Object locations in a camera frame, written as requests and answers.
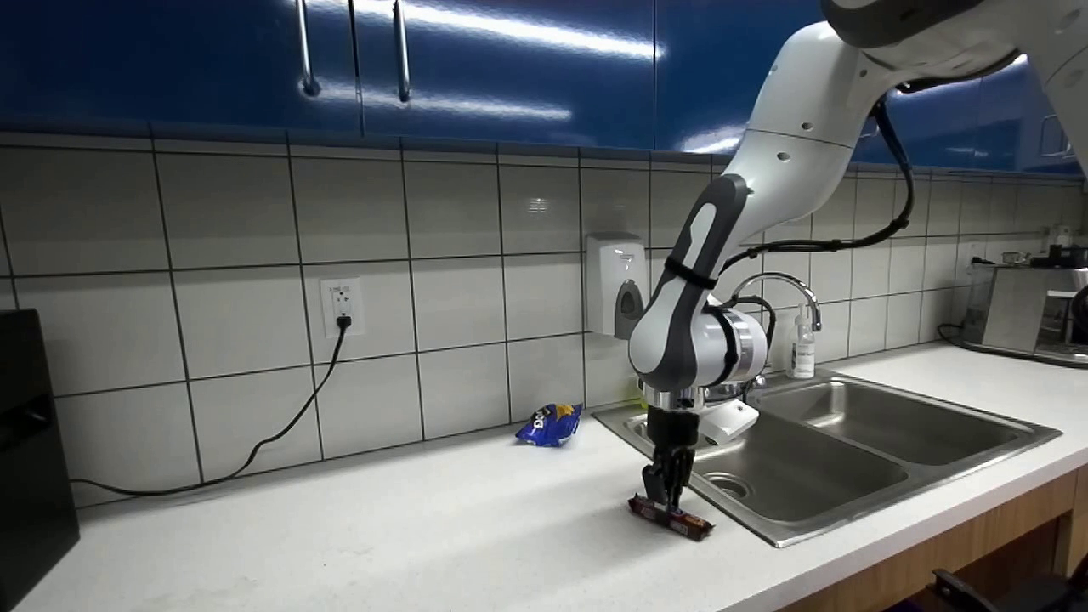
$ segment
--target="backsplash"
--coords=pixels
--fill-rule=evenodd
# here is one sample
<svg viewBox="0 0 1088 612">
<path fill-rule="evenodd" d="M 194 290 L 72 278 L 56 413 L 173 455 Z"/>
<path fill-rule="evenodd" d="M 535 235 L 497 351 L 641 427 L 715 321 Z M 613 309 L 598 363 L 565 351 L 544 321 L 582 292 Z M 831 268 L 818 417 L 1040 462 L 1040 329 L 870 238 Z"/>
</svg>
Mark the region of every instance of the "backsplash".
<svg viewBox="0 0 1088 612">
<path fill-rule="evenodd" d="M 183 486 L 231 471 L 322 377 L 322 278 L 364 283 L 343 343 L 291 436 L 253 471 L 509 423 L 548 401 L 621 405 L 627 343 L 587 336 L 582 238 L 636 235 L 659 273 L 722 158 L 587 158 L 0 137 L 0 309 L 41 309 L 72 477 Z M 902 178 L 851 172 L 769 238 L 867 235 Z M 919 172 L 891 243 L 772 255 L 806 278 L 818 360 L 929 343 L 967 303 L 970 259 L 1083 229 L 1082 179 Z M 753 286 L 789 360 L 799 297 Z M 77 488 L 81 502 L 110 499 Z"/>
</svg>

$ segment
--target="robotic arm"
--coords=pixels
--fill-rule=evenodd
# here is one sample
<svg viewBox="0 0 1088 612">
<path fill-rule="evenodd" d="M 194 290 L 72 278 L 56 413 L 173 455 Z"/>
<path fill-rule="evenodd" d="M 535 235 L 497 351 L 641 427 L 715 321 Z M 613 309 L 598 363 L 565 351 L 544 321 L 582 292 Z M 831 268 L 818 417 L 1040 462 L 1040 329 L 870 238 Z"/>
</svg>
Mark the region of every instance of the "robotic arm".
<svg viewBox="0 0 1088 612">
<path fill-rule="evenodd" d="M 1088 148 L 1088 0 L 821 0 L 821 23 L 785 42 L 726 170 L 692 202 L 667 273 L 632 329 L 628 360 L 648 387 L 653 464 L 632 511 L 683 523 L 700 396 L 743 383 L 769 360 L 764 329 L 706 303 L 743 242 L 812 215 L 848 172 L 870 107 L 891 87 L 922 87 L 1003 69 L 1020 51 L 1045 74 L 1053 111 Z"/>
</svg>

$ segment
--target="upper cabinet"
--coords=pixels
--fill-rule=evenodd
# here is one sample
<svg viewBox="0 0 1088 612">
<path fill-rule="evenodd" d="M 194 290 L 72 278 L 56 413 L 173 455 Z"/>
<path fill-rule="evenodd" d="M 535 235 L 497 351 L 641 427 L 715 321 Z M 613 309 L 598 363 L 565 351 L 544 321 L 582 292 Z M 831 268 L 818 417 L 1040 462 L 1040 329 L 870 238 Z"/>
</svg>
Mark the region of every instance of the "upper cabinet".
<svg viewBox="0 0 1088 612">
<path fill-rule="evenodd" d="M 653 0 L 360 0 L 367 137 L 653 145 Z"/>
<path fill-rule="evenodd" d="M 726 154 L 815 0 L 659 0 L 655 148 Z"/>
<path fill-rule="evenodd" d="M 726 154 L 815 0 L 2 0 L 0 130 Z M 1078 170 L 1027 63 L 893 96 L 919 166 Z M 878 130 L 860 163 L 891 163 Z"/>
</svg>

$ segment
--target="white countertop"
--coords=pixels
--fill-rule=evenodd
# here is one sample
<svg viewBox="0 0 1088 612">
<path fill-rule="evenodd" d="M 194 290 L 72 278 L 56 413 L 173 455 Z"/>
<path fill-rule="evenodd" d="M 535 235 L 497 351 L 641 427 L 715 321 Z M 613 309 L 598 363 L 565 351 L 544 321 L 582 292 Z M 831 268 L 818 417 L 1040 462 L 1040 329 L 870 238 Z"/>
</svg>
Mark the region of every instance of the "white countertop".
<svg viewBox="0 0 1088 612">
<path fill-rule="evenodd" d="M 1088 371 L 925 345 L 848 375 L 1064 436 L 783 552 L 698 493 L 704 545 L 628 518 L 645 459 L 591 417 L 560 452 L 453 439 L 92 511 L 19 612 L 780 609 L 1088 462 Z"/>
</svg>

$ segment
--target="sink basin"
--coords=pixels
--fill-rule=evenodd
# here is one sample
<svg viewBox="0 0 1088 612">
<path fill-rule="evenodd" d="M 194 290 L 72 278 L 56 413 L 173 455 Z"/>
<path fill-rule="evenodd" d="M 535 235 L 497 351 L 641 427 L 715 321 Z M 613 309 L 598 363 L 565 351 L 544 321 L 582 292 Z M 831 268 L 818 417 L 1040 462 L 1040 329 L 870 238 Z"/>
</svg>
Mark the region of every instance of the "sink basin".
<svg viewBox="0 0 1088 612">
<path fill-rule="evenodd" d="M 851 377 L 818 377 L 748 393 L 758 409 L 740 443 L 698 445 L 691 488 L 774 548 L 806 539 L 906 499 L 942 478 L 1053 439 L 1015 417 L 905 393 Z M 645 413 L 598 413 L 653 452 Z"/>
</svg>

